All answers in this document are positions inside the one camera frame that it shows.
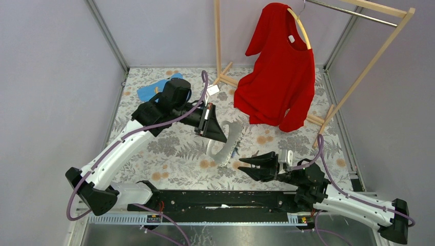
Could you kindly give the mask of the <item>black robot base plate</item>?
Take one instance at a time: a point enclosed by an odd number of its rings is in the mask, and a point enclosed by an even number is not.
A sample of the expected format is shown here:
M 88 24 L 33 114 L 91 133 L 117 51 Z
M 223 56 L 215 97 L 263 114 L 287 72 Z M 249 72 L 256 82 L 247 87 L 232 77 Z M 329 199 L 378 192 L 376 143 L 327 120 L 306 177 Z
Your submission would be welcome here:
M 302 185 L 296 191 L 158 190 L 142 207 L 130 204 L 129 212 L 145 208 L 181 223 L 288 223 L 288 214 L 311 212 L 326 197 L 329 182 Z

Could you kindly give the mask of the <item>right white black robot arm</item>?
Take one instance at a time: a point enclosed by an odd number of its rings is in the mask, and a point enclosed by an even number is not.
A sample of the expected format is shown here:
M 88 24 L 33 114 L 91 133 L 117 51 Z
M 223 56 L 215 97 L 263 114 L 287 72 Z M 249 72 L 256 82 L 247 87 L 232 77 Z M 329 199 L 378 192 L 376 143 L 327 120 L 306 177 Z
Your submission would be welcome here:
M 255 181 L 279 181 L 297 187 L 294 204 L 301 211 L 323 210 L 359 221 L 376 230 L 383 238 L 408 243 L 410 218 L 407 202 L 396 198 L 384 201 L 340 188 L 327 179 L 327 173 L 314 160 L 303 159 L 293 164 L 290 155 L 276 152 L 241 158 L 247 163 L 239 170 Z

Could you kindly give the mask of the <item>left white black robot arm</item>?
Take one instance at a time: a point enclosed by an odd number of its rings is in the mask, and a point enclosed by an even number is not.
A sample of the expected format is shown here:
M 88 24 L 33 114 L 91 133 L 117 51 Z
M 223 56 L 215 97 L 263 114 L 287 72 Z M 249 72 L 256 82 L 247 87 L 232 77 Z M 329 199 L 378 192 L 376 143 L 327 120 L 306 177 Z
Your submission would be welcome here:
M 113 179 L 133 155 L 175 122 L 193 127 L 198 136 L 227 142 L 216 118 L 215 105 L 205 102 L 205 94 L 190 103 L 191 94 L 188 81 L 172 78 L 161 92 L 140 104 L 119 136 L 102 153 L 82 168 L 71 167 L 66 172 L 73 195 L 95 216 L 135 203 L 148 211 L 156 209 L 159 197 L 150 182 L 116 183 Z

